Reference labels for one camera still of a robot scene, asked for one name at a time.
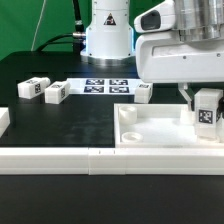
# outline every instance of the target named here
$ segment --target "cable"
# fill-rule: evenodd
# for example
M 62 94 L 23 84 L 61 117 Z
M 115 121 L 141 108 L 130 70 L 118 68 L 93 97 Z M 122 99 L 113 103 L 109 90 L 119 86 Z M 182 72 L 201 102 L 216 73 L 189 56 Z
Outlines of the cable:
M 36 31 L 35 31 L 35 34 L 34 34 L 31 51 L 34 50 L 34 46 L 35 46 L 35 43 L 36 43 L 36 37 L 37 37 L 38 31 L 39 31 L 39 27 L 40 27 L 40 24 L 41 24 L 41 21 L 42 21 L 42 18 L 43 18 L 43 14 L 44 14 L 44 10 L 45 10 L 45 7 L 46 7 L 46 3 L 47 3 L 47 0 L 44 0 L 43 1 L 43 5 L 42 5 L 42 9 L 41 9 L 41 13 L 40 13 L 40 18 L 39 18 L 39 21 L 37 23 Z
M 73 34 L 72 33 L 61 34 L 61 35 L 51 38 L 46 43 L 53 42 L 55 40 L 59 40 L 59 39 L 65 38 L 65 37 L 73 37 Z
M 45 44 L 41 45 L 36 49 L 36 51 L 42 51 L 45 47 L 48 45 L 53 45 L 53 44 L 74 44 L 74 43 L 80 43 L 77 40 L 76 41 L 63 41 L 63 42 L 46 42 Z
M 75 13 L 75 29 L 77 32 L 84 32 L 84 26 L 82 23 L 78 0 L 73 0 L 73 7 L 74 7 L 74 13 Z

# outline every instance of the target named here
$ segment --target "metal bracket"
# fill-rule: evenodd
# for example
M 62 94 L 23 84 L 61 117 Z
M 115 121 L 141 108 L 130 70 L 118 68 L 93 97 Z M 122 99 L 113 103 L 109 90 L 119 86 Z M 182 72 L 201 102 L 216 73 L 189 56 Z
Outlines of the metal bracket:
M 188 83 L 178 83 L 178 89 L 179 89 L 181 95 L 187 101 L 189 111 L 192 111 L 191 102 L 194 99 L 193 90 L 189 87 Z

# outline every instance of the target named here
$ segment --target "green wall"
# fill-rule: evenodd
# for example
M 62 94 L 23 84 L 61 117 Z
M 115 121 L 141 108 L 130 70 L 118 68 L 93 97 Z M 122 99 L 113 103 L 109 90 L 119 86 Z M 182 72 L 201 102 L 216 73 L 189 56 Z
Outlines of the green wall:
M 0 59 L 15 51 L 29 51 L 44 0 L 0 0 Z M 91 0 L 79 0 L 85 27 L 91 22 Z M 162 0 L 131 0 L 130 24 L 134 18 Z M 47 0 L 35 49 L 48 39 L 74 31 L 72 0 Z M 71 46 L 48 50 L 71 51 Z

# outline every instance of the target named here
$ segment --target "table surface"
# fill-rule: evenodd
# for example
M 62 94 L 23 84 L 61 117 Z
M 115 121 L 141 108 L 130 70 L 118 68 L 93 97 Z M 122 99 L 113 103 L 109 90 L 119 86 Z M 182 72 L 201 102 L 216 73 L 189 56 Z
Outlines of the table surface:
M 0 147 L 114 147 L 113 105 L 133 96 L 72 95 L 47 105 L 43 95 L 19 99 L 16 85 L 34 76 L 53 82 L 137 73 L 135 65 L 80 63 L 72 53 L 17 52 L 0 62 L 0 76 L 0 106 L 11 118 Z M 184 103 L 176 84 L 155 85 L 151 102 Z M 2 224 L 222 224 L 223 208 L 223 176 L 0 176 Z

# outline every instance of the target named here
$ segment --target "small white cube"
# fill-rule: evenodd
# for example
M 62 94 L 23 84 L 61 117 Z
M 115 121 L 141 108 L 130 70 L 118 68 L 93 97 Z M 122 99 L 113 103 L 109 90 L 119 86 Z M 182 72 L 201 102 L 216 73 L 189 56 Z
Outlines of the small white cube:
M 42 94 L 49 85 L 49 78 L 34 77 L 27 81 L 21 82 L 17 85 L 19 97 L 25 99 L 32 99 L 35 96 Z
M 147 104 L 152 97 L 152 83 L 141 83 L 135 89 L 135 103 Z
M 195 95 L 195 134 L 203 138 L 217 138 L 218 127 L 221 125 L 219 101 L 223 90 L 201 89 Z
M 70 83 L 54 82 L 45 89 L 45 103 L 59 104 L 69 95 Z
M 0 137 L 10 124 L 9 110 L 8 108 L 0 108 Z

